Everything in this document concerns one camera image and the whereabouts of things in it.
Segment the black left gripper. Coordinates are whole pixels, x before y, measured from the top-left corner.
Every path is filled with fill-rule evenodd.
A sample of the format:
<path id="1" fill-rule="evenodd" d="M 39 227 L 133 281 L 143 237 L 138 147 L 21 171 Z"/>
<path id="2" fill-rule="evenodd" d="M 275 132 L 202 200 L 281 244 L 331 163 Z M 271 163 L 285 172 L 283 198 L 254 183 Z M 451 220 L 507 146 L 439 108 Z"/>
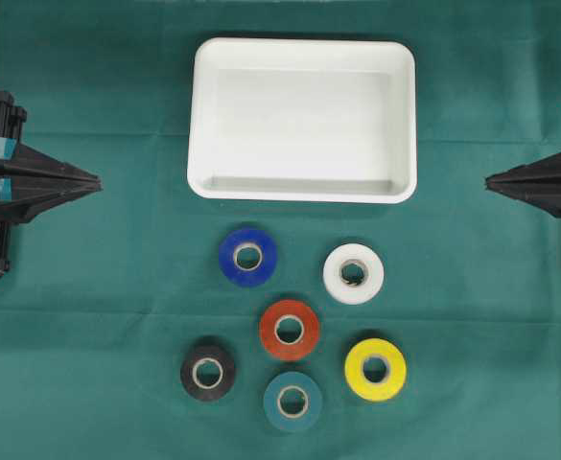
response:
<path id="1" fill-rule="evenodd" d="M 29 223 L 102 189 L 97 175 L 19 143 L 26 121 L 26 110 L 14 104 L 11 93 L 0 91 L 0 273 L 10 269 L 10 223 Z"/>

